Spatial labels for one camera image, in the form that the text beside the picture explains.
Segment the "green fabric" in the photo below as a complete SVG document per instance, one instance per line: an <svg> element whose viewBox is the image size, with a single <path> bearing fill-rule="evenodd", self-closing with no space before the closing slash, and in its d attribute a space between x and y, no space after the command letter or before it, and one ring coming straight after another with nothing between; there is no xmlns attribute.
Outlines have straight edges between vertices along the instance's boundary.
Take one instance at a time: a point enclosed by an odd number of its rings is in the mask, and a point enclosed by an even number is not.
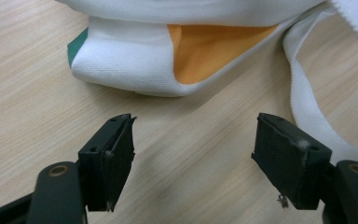
<svg viewBox="0 0 358 224"><path fill-rule="evenodd" d="M80 35L77 36L77 38L68 44L68 62L70 67L72 67L72 62L74 61L75 56L86 41L88 33L89 28L84 30Z"/></svg>

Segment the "orange fabric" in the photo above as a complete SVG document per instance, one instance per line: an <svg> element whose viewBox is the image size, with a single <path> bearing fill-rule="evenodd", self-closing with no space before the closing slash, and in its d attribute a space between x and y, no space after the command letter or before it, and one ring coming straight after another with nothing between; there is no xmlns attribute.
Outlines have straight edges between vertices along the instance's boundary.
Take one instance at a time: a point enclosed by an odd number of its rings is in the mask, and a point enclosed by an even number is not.
<svg viewBox="0 0 358 224"><path fill-rule="evenodd" d="M266 38L276 27L168 25L176 80L182 84L205 80Z"/></svg>

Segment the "light wood tabletop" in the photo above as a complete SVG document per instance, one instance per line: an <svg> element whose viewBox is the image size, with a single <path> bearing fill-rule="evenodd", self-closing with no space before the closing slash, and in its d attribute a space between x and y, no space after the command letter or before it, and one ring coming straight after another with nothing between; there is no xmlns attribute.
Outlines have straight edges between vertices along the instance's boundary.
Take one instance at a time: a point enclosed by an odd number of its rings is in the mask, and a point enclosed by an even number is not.
<svg viewBox="0 0 358 224"><path fill-rule="evenodd" d="M66 45L88 17L52 0L0 0L0 206L77 152L114 116L132 113L135 158L114 213L89 223L322 223L282 208L251 159L259 112L293 121L290 70L277 36L223 78L178 98L144 96L71 75ZM358 39L323 21L299 60L333 127L358 147Z"/></svg>

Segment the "white bag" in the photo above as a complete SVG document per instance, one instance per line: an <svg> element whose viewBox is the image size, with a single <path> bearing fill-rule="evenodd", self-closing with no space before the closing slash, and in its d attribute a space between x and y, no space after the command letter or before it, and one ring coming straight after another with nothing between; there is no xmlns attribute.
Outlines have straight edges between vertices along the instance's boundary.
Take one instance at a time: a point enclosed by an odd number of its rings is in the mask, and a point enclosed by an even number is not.
<svg viewBox="0 0 358 224"><path fill-rule="evenodd" d="M156 96L199 90L294 23L283 45L292 68L296 123L333 149L332 163L358 161L358 149L342 140L324 118L296 60L312 27L336 9L358 34L358 1L60 2L90 15L88 30L68 46L75 77Z"/></svg>

